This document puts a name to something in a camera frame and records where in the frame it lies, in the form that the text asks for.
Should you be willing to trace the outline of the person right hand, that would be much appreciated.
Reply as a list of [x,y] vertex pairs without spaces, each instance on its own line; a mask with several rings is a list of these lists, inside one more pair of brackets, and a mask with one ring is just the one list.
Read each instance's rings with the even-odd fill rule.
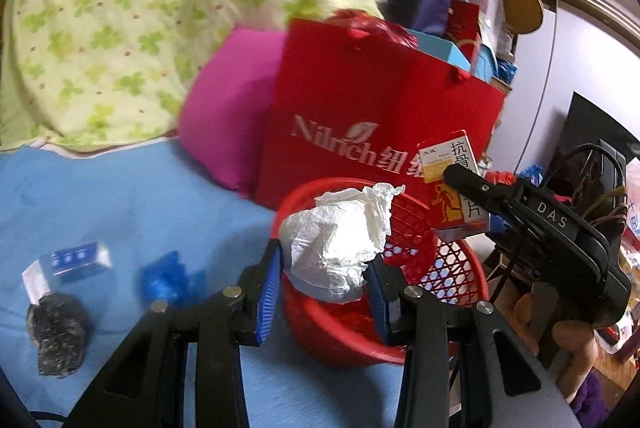
[[[534,297],[525,294],[515,304],[509,323],[525,346],[537,356],[538,341],[529,332],[534,312]],[[590,325],[577,320],[560,321],[552,327],[552,339],[560,349],[570,354],[562,372],[556,378],[556,387],[560,389],[567,403],[575,399],[578,389],[585,382],[598,356],[598,344]]]

